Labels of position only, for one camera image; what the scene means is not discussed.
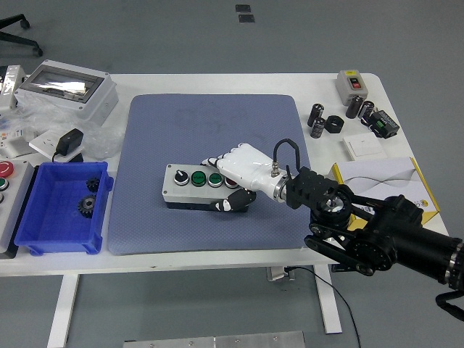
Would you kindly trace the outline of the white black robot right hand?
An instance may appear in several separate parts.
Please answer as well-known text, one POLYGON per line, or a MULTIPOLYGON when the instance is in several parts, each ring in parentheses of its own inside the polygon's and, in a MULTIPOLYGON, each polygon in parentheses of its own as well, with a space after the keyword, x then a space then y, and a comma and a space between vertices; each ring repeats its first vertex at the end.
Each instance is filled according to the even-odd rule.
POLYGON ((202 164, 217 168, 222 176, 241 187, 227 198, 213 202, 210 206, 216 211, 242 210, 256 199, 258 191, 276 202, 284 201, 286 175, 273 167, 271 158, 249 144, 239 144, 228 153, 203 160, 202 164))

